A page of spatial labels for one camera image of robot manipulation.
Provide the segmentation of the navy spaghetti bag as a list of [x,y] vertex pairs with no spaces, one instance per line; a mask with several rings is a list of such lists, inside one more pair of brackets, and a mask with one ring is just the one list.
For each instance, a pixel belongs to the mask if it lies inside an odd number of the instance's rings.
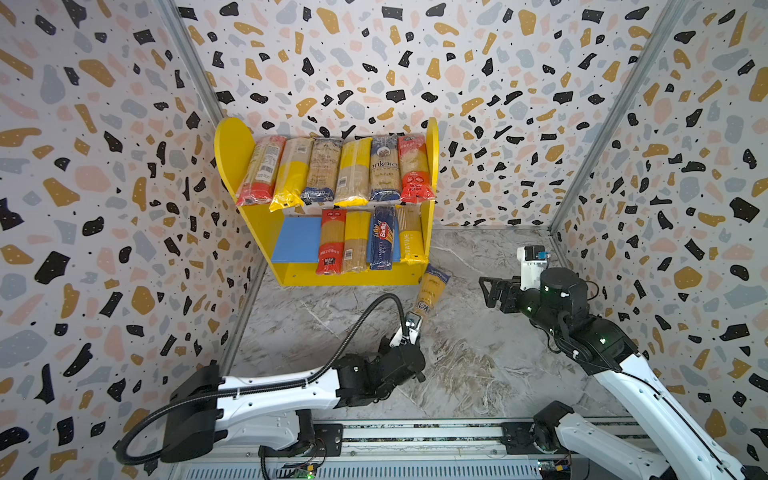
[[410,310],[423,316],[422,323],[433,314],[450,278],[449,273],[432,264],[427,265],[416,303]]

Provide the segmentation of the yellow spaghetti bag with text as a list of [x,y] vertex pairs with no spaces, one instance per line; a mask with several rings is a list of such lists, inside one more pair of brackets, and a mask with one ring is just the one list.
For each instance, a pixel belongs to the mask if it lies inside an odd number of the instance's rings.
[[416,205],[399,206],[396,214],[401,261],[409,265],[426,264],[420,208]]

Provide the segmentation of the blue Barilla spaghetti bag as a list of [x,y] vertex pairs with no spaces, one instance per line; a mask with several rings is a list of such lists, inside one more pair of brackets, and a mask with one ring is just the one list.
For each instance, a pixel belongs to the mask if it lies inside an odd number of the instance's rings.
[[370,238],[370,269],[388,271],[394,264],[396,212],[394,206],[374,209]]

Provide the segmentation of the blue white spaghetti bag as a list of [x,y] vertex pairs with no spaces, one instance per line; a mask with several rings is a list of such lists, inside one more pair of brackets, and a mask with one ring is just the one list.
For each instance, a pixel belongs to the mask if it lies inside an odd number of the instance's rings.
[[370,157],[370,200],[396,201],[401,195],[397,136],[372,138]]

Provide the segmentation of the yellow top spaghetti bag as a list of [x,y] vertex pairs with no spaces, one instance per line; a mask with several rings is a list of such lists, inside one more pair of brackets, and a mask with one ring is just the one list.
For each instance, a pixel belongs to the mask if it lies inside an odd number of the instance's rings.
[[370,159],[372,138],[343,145],[334,205],[340,208],[365,206],[370,200]]

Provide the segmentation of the dark blue spaghetti bag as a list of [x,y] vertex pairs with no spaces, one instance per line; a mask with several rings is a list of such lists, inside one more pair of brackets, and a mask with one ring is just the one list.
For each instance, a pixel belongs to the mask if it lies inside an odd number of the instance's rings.
[[301,200],[306,204],[332,202],[342,152],[342,139],[319,138],[313,143],[306,186]]

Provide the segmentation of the long yellow spaghetti bag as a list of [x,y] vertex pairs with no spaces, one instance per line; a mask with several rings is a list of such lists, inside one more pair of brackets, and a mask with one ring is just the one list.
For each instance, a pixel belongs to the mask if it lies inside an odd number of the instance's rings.
[[314,140],[308,137],[286,142],[269,205],[271,212],[304,205],[301,194],[306,187],[313,144]]

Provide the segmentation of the red label spaghetti bag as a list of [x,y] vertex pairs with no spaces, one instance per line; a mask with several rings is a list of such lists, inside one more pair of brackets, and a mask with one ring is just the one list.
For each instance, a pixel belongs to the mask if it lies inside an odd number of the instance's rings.
[[278,135],[262,137],[256,141],[246,175],[237,191],[238,207],[269,204],[272,201],[286,142],[286,137]]

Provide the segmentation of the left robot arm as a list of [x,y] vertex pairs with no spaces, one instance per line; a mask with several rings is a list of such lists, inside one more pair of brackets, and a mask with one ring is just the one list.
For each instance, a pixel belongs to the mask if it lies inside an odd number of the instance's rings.
[[160,460],[178,463],[222,444],[255,443],[298,453],[313,442],[311,412],[364,407],[388,399],[396,387],[424,379],[426,361],[413,344],[385,346],[367,358],[345,354],[318,379],[312,371],[263,378],[222,377],[217,365],[189,377],[171,394],[185,405],[167,417]]

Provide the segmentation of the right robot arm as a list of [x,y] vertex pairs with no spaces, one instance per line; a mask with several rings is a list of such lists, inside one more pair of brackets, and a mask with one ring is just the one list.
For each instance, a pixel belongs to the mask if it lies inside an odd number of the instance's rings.
[[591,313],[589,283],[567,268],[547,268],[530,282],[482,277],[485,303],[520,313],[548,334],[556,352],[594,377],[654,443],[649,452],[554,401],[534,418],[544,450],[577,453],[620,479],[764,479],[756,465],[729,454],[681,406],[618,324]]

